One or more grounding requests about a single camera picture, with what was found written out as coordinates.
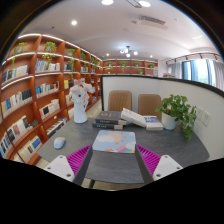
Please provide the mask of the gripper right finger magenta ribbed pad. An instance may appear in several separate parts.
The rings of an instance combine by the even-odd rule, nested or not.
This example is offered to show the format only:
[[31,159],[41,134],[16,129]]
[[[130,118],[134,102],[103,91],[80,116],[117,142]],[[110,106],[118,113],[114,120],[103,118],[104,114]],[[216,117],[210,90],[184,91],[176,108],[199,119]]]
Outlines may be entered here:
[[153,180],[159,180],[182,169],[182,166],[169,155],[160,156],[140,145],[137,145],[136,151]]

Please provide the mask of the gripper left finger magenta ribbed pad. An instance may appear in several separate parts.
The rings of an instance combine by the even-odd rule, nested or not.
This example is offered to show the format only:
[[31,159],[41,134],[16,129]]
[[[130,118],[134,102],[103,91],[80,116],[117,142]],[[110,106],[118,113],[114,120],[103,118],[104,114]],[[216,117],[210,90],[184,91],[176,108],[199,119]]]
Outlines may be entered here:
[[59,155],[44,170],[70,182],[82,182],[91,157],[92,146],[87,145],[68,156]]

